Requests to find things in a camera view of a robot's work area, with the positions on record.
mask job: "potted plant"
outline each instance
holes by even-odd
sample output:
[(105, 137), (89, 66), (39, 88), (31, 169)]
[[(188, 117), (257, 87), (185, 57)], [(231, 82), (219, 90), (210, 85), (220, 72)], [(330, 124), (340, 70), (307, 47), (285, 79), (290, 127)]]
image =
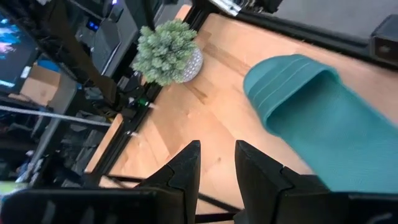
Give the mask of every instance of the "potted plant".
[(203, 64), (203, 56), (193, 41), (197, 32), (181, 20), (168, 21), (155, 30), (141, 29), (137, 62), (133, 68), (148, 82), (162, 86), (183, 83), (194, 78)]

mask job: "wood grain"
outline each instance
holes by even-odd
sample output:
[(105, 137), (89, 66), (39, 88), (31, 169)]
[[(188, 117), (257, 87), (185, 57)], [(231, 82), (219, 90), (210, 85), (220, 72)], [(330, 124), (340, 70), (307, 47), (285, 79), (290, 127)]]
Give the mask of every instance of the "wood grain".
[(95, 151), (93, 157), (91, 158), (90, 162), (88, 163), (85, 172), (92, 172), (95, 165), (98, 163), (100, 160), (102, 154), (104, 153), (106, 147), (108, 144), (111, 142), (111, 139), (113, 138), (115, 132), (118, 130), (120, 127), (120, 124), (123, 121), (123, 117), (118, 114), (114, 121), (112, 122), (112, 125), (109, 127), (108, 131), (106, 132), (104, 138), (102, 139), (101, 143), (97, 147), (97, 150)]
[[(205, 62), (183, 85), (165, 87), (154, 110), (130, 140), (112, 174), (148, 177), (190, 141), (201, 141), (200, 192), (243, 207), (234, 166), (243, 139), (285, 166), (312, 173), (285, 142), (267, 133), (243, 94), (243, 78), (258, 62), (304, 54), (334, 66), (343, 81), (398, 123), (398, 74), (242, 22), (211, 14), (198, 37)], [(198, 213), (219, 212), (199, 202)]]

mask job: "cardboard box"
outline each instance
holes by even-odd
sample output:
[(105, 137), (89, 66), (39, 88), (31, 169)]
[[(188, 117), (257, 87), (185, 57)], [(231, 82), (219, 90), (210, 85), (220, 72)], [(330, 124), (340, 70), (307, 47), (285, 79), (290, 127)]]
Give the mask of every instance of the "cardboard box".
[[(48, 70), (44, 67), (34, 65), (26, 78), (21, 93), (30, 97), (34, 102), (47, 106), (58, 90), (61, 74)], [(10, 94), (9, 97), (27, 101), (22, 95)]]

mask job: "light wood tabletop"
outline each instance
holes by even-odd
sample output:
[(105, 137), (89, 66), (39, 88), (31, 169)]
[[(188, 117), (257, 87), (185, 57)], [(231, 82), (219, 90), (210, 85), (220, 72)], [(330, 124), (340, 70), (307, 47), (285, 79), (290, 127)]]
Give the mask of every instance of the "light wood tabletop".
[[(189, 6), (177, 17), (183, 18)], [(190, 141), (201, 141), (200, 192), (243, 207), (234, 165), (234, 145), (242, 139), (301, 174), (312, 173), (283, 140), (270, 135), (243, 93), (243, 78), (258, 62), (278, 55), (303, 54), (335, 67), (344, 83), (398, 124), (398, 74), (243, 22), (210, 14), (196, 42), (204, 64), (192, 81), (165, 87), (111, 173), (148, 177)], [(114, 124), (98, 148), (109, 142)], [(199, 202), (198, 213), (219, 212)]]

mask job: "succulent plant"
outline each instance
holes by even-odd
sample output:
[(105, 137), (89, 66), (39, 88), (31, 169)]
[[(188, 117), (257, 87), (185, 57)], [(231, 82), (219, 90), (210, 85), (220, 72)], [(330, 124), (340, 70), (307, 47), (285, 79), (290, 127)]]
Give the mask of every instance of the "succulent plant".
[(196, 35), (181, 20), (167, 21), (155, 31), (142, 27), (133, 68), (142, 72), (148, 82), (162, 86), (183, 82), (185, 66), (197, 47), (193, 41)]

